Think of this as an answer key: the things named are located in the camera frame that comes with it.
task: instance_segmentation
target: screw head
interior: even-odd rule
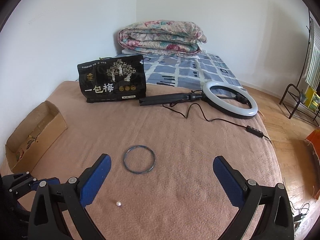
[[[70,184],[76,183],[77,182],[77,178],[76,177],[71,177],[70,179],[68,179],[68,182]]]
[[[257,183],[256,183],[256,181],[254,179],[249,179],[248,180],[248,184],[251,185],[251,186],[257,185]]]
[[[45,180],[43,180],[43,181],[41,181],[41,182],[39,183],[39,186],[40,186],[40,187],[44,187],[45,185],[47,185],[47,182],[46,182]]]
[[[284,185],[282,183],[278,183],[278,188],[279,189],[284,189]]]

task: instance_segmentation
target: floral quilt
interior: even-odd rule
[[[119,32],[118,42],[134,53],[188,57],[201,53],[207,38],[193,22],[158,20],[127,26]]]

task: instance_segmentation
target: gold emblem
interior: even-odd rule
[[[93,81],[93,75],[91,73],[87,75],[87,81]]]

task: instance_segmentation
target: label on bag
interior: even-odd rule
[[[122,99],[127,99],[127,98],[135,98],[136,96],[126,96],[126,97],[122,97]]]

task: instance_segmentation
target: tree illustration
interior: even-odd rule
[[[116,75],[122,76],[127,75],[124,81],[130,81],[130,77],[133,73],[136,72],[136,69],[131,65],[127,65],[121,59],[118,59],[113,65],[106,71],[106,74],[110,76],[113,82],[116,81]]]
[[[112,67],[110,67],[110,68],[106,71],[106,74],[112,78],[113,82],[115,82],[115,81],[116,81],[116,75],[119,74],[119,69],[116,68],[116,67],[113,65]]]
[[[127,77],[124,79],[124,81],[130,81],[130,77],[133,73],[135,73],[137,70],[135,68],[133,68],[131,65],[127,65],[124,66],[122,68],[122,71],[124,74],[127,75]]]
[[[119,70],[119,76],[123,75],[123,68],[127,66],[125,62],[118,59],[115,63],[113,63],[113,66]]]

